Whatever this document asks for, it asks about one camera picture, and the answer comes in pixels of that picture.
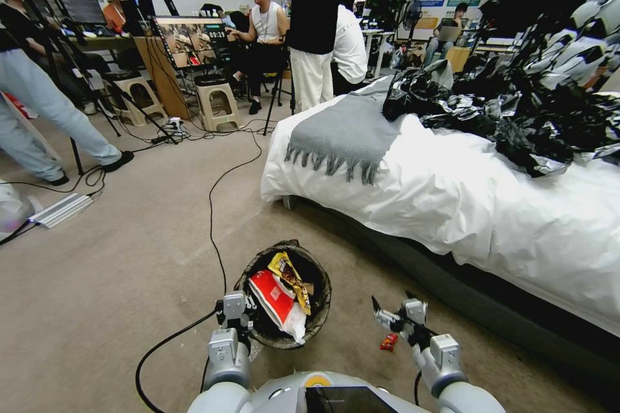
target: trash can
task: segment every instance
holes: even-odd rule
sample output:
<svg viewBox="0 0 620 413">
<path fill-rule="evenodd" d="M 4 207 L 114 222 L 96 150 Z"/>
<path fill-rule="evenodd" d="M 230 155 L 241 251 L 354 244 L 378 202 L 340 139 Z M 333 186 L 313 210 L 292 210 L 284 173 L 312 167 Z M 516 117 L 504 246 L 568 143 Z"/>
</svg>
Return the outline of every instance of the trash can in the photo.
<svg viewBox="0 0 620 413">
<path fill-rule="evenodd" d="M 311 314 L 307 316 L 305 321 L 304 343 L 306 343 L 321 330 L 327 321 L 331 302 L 331 283 L 320 263 L 314 259 L 308 250 L 301 247 L 297 240 L 279 242 L 256 255 L 243 271 L 241 278 L 234 285 L 234 289 L 243 290 L 246 295 L 254 297 L 249 287 L 250 277 L 258 271 L 266 270 L 272 258 L 279 252 L 286 252 L 302 280 L 315 286 L 315 293 L 310 296 Z M 267 312 L 258 302 L 256 306 L 258 315 L 254 319 L 253 329 L 250 330 L 251 338 L 268 347 L 284 350 L 303 346 L 295 342 L 289 334 L 282 332 L 271 321 Z"/>
</svg>

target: robot screen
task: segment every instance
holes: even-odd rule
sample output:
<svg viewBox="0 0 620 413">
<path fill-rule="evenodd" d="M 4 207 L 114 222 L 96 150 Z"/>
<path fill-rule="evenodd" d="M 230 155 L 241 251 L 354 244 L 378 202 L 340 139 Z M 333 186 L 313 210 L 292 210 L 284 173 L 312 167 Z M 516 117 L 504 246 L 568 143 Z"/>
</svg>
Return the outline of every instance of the robot screen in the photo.
<svg viewBox="0 0 620 413">
<path fill-rule="evenodd" d="M 313 413 L 397 413 L 366 387 L 308 387 L 305 402 Z"/>
</svg>

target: plastic stool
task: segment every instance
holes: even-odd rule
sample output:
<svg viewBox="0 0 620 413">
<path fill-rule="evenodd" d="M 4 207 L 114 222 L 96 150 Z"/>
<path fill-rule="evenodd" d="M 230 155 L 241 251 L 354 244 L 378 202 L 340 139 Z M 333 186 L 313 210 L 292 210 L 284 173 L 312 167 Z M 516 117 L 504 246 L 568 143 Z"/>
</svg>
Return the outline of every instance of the plastic stool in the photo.
<svg viewBox="0 0 620 413">
<path fill-rule="evenodd" d="M 237 126 L 237 129 L 240 128 L 237 102 L 226 79 L 222 76 L 196 76 L 194 78 L 194 85 L 196 86 L 198 103 L 200 104 L 200 119 L 206 130 L 215 132 L 218 130 L 218 126 L 226 123 L 233 123 Z M 226 114 L 223 116 L 213 115 L 211 97 L 217 92 L 224 96 L 221 108 Z"/>
<path fill-rule="evenodd" d="M 118 92 L 120 89 L 128 93 L 146 114 L 160 114 L 163 117 L 168 117 L 159 99 L 139 72 L 106 73 L 103 78 L 106 89 L 114 97 L 114 112 L 117 116 L 128 118 L 134 126 L 147 124 L 144 115 Z M 135 86 L 142 87 L 143 90 L 140 94 L 132 92 Z"/>
</svg>

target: white duvet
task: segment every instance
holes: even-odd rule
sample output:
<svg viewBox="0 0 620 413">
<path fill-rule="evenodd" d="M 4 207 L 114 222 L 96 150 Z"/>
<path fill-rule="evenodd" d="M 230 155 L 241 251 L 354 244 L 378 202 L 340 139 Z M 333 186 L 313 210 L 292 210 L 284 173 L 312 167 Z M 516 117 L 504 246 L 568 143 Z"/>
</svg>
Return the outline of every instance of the white duvet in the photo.
<svg viewBox="0 0 620 413">
<path fill-rule="evenodd" d="M 363 225 L 470 263 L 620 336 L 620 168 L 573 164 L 532 179 L 493 143 L 404 118 L 376 182 L 347 183 L 285 162 L 293 128 L 341 97 L 279 122 L 261 183 L 265 201 L 296 195 Z M 343 121 L 355 124 L 355 118 Z"/>
</svg>

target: white pants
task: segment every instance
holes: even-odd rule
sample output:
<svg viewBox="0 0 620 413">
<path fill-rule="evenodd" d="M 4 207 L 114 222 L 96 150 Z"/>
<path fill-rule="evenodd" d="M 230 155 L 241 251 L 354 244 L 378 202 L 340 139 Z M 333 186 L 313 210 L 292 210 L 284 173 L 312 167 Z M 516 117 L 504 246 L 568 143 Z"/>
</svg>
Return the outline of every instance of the white pants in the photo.
<svg viewBox="0 0 620 413">
<path fill-rule="evenodd" d="M 331 56 L 291 51 L 291 70 L 295 85 L 295 99 L 302 111 L 334 98 L 331 80 Z"/>
<path fill-rule="evenodd" d="M 100 164 L 109 165 L 121 157 L 54 85 L 50 77 L 23 50 L 0 52 L 0 90 L 14 95 L 24 105 L 53 122 Z M 45 153 L 41 143 L 16 119 L 0 97 L 0 148 L 35 176 L 55 181 L 63 168 Z"/>
</svg>

